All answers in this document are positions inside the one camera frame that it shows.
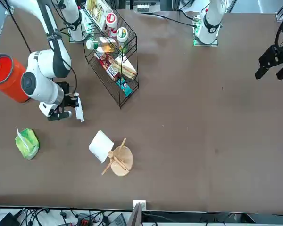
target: plug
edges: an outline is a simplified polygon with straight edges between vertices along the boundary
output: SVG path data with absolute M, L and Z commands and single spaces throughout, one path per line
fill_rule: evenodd
M 60 212 L 60 215 L 64 218 L 64 219 L 66 219 L 67 218 L 67 213 L 65 213 L 65 212 Z
M 107 216 L 103 216 L 102 224 L 103 226 L 110 225 L 110 221 Z

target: white bracket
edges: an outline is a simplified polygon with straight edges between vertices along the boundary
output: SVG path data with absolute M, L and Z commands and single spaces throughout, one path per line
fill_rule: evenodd
M 15 7 L 10 6 L 10 11 L 11 11 L 11 14 L 14 14 Z M 8 11 L 8 10 L 5 10 L 5 15 L 10 15 L 10 13 L 9 13 L 9 11 Z
M 146 200 L 138 200 L 138 199 L 133 199 L 133 208 L 138 204 L 142 204 L 142 211 L 146 211 Z

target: wooden stick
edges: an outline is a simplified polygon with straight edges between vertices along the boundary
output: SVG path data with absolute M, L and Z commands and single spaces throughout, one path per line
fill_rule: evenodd
M 125 142 L 126 142 L 127 138 L 124 138 L 122 144 L 120 145 L 120 147 L 118 148 L 118 151 L 120 151 L 122 149 L 122 147 L 124 146 Z M 127 170 L 126 165 L 124 164 L 123 161 L 119 160 L 117 157 L 115 157 L 113 155 L 113 151 L 109 151 L 108 153 L 108 157 L 112 158 L 112 160 L 110 161 L 110 163 L 108 164 L 108 166 L 104 169 L 104 171 L 102 172 L 102 175 L 104 175 L 104 173 L 106 173 L 106 171 L 109 169 L 109 167 L 112 165 L 112 163 L 114 161 L 116 161 L 122 168 L 123 170 Z
M 123 168 L 123 170 L 127 169 L 127 167 L 123 163 L 121 163 L 121 161 L 117 157 L 113 156 L 113 159 L 118 163 L 118 165 L 120 165 Z
M 114 162 L 114 160 L 111 160 L 110 163 L 108 164 L 108 166 L 104 169 L 104 171 L 102 172 L 102 175 L 104 175 L 104 173 L 106 173 L 106 171 L 109 169 L 109 167 L 111 166 L 111 164 Z
M 118 148 L 118 151 L 120 151 L 120 150 L 122 149 L 122 147 L 124 146 L 126 140 L 127 140 L 127 138 L 124 138 L 122 144 L 121 144 L 120 147 Z

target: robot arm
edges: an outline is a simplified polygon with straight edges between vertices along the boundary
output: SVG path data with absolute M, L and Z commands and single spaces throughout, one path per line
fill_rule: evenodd
M 81 20 L 75 0 L 68 0 L 65 4 L 63 0 L 57 1 L 61 7 L 62 14 L 71 25 L 71 34 L 74 39 L 82 40 Z M 66 82 L 55 83 L 52 78 L 65 78 L 69 74 L 71 60 L 64 46 L 61 34 L 57 28 L 55 19 L 50 9 L 50 0 L 10 0 L 10 3 L 28 13 L 35 15 L 41 22 L 50 49 L 33 52 L 28 58 L 28 67 L 21 78 L 23 91 L 31 98 L 40 101 L 40 110 L 48 119 L 59 120 L 70 117 L 71 112 L 64 112 L 64 107 L 80 107 L 79 97 L 69 97 L 69 84 Z
M 283 64 L 283 46 L 279 46 L 279 35 L 281 32 L 283 34 L 283 21 L 277 31 L 275 44 L 271 45 L 259 58 L 260 68 L 255 73 L 256 79 L 261 79 L 271 67 Z M 276 75 L 279 80 L 283 79 L 283 67 Z
M 201 18 L 201 26 L 196 34 L 203 44 L 208 45 L 215 41 L 225 11 L 225 0 L 210 0 L 208 12 Z

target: wooden stand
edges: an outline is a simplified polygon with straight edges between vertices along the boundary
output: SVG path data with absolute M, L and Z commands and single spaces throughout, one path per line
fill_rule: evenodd
M 133 155 L 129 148 L 124 146 L 126 138 L 124 138 L 122 144 L 114 149 L 114 151 L 109 151 L 108 157 L 110 158 L 110 163 L 102 172 L 102 175 L 111 167 L 112 171 L 118 176 L 127 175 L 133 166 Z

